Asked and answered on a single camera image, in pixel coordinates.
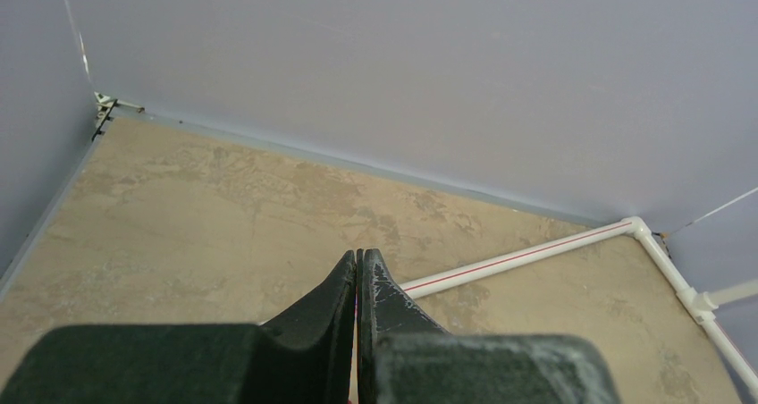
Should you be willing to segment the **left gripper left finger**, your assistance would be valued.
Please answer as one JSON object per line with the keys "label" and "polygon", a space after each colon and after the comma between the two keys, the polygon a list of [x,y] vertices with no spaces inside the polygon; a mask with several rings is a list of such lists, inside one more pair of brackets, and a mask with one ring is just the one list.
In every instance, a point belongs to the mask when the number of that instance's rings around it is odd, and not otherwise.
{"label": "left gripper left finger", "polygon": [[263,324],[79,324],[46,333],[4,403],[345,403],[356,257]]}

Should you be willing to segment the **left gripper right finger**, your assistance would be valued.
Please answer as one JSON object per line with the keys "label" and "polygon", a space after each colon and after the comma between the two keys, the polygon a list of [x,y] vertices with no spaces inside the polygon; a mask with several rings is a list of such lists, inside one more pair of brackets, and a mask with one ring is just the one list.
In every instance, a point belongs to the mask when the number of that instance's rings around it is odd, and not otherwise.
{"label": "left gripper right finger", "polygon": [[455,335],[357,253],[361,403],[619,403],[599,350],[567,334]]}

